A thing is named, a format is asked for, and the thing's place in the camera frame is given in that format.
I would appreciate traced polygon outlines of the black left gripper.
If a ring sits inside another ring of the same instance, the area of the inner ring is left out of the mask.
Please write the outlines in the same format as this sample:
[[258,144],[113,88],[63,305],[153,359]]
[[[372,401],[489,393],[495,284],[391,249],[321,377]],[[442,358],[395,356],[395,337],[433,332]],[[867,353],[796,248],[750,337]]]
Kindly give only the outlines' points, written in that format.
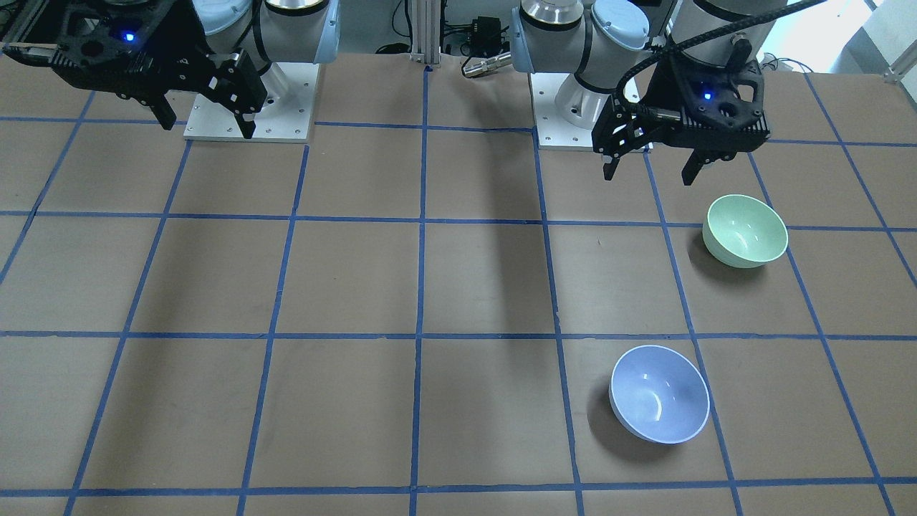
[[[631,102],[626,94],[609,94],[592,129],[592,151],[602,156],[606,181],[615,177],[624,156],[651,143],[688,149],[685,107],[679,95],[662,95]],[[704,167],[714,162],[712,150],[694,149],[681,171],[684,186],[691,186]]]

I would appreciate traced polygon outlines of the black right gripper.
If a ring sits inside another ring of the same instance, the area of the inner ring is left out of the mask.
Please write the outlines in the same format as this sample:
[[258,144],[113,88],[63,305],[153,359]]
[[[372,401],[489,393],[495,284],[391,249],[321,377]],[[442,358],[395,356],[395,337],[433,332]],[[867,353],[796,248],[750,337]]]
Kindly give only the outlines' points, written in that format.
[[150,108],[164,130],[172,130],[177,115],[169,99],[170,90],[197,92],[235,115],[242,137],[254,137],[256,114],[264,107],[267,89],[245,49],[229,54],[207,54],[194,46],[167,47],[146,44],[142,47],[145,82],[152,88],[143,104]]

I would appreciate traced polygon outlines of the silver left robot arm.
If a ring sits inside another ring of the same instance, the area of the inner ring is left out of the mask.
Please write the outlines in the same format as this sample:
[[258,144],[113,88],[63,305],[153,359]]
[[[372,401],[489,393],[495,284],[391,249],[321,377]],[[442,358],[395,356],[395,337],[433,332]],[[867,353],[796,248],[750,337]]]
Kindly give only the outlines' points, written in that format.
[[562,73],[559,107],[590,131],[606,180],[625,154],[689,149],[705,166],[771,137],[757,52],[789,1],[521,1],[509,23],[514,69]]

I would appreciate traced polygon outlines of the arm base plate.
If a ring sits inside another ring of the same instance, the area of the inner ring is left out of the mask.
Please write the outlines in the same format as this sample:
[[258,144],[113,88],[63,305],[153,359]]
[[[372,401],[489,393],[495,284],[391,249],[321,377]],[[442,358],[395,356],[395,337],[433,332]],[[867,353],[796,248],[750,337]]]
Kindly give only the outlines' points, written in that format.
[[592,129],[609,95],[582,86],[572,73],[529,76],[538,147],[593,151]]
[[211,143],[308,143],[321,67],[317,63],[273,63],[261,78],[268,97],[254,117],[251,138],[242,136],[229,111],[197,95],[184,138]]

